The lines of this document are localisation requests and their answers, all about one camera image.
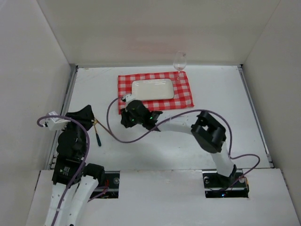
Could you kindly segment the red white checkered cloth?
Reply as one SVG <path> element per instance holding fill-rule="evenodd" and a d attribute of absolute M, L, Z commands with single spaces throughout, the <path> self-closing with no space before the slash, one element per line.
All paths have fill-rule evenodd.
<path fill-rule="evenodd" d="M 143 104 L 151 111 L 178 110 L 193 107 L 193 97 L 186 72 L 138 73 L 118 76 L 118 96 L 132 92 L 132 83 L 139 80 L 170 79 L 173 84 L 174 97 L 163 100 L 145 100 Z"/>

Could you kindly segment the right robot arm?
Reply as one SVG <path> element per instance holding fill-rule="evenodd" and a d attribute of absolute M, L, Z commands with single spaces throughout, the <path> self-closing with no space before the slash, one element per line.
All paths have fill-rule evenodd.
<path fill-rule="evenodd" d="M 236 165 L 227 153 L 226 129 L 209 112 L 201 110 L 197 116 L 181 113 L 171 116 L 162 111 L 150 111 L 141 100 L 126 100 L 121 112 L 121 124 L 131 128 L 137 124 L 148 131 L 180 132 L 192 135 L 204 151 L 210 153 L 223 179 L 231 180 L 236 173 Z"/>

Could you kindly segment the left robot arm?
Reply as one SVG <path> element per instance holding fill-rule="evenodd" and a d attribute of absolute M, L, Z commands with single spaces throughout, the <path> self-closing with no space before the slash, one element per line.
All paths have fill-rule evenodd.
<path fill-rule="evenodd" d="M 88 131 L 95 124 L 91 105 L 57 117 L 48 113 L 46 125 L 59 130 L 57 159 L 52 176 L 52 194 L 46 226 L 75 226 L 98 185 L 105 179 L 104 167 L 86 164 L 90 147 Z"/>

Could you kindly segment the white rectangular plate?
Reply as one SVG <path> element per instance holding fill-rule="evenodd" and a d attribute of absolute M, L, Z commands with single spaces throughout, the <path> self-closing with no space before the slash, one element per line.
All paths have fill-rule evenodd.
<path fill-rule="evenodd" d="M 173 83 L 170 79 L 139 80 L 132 83 L 132 94 L 141 101 L 174 98 Z"/>

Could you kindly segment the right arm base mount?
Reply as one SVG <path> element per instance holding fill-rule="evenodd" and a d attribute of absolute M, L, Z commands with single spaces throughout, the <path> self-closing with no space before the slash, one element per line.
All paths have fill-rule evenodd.
<path fill-rule="evenodd" d="M 249 185 L 241 169 L 227 178 L 214 170 L 202 172 L 206 198 L 248 198 Z"/>

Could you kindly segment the clear wine glass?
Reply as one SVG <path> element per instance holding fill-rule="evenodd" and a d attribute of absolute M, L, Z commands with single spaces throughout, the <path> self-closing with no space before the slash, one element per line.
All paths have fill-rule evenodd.
<path fill-rule="evenodd" d="M 183 74 L 183 70 L 187 65 L 186 53 L 184 51 L 176 52 L 174 56 L 173 67 L 177 71 L 176 79 L 179 81 Z"/>

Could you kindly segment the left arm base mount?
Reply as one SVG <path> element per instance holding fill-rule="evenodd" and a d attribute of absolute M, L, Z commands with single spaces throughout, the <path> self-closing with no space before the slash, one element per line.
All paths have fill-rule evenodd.
<path fill-rule="evenodd" d="M 107 171 L 104 181 L 92 192 L 90 199 L 117 199 L 119 197 L 119 171 Z"/>

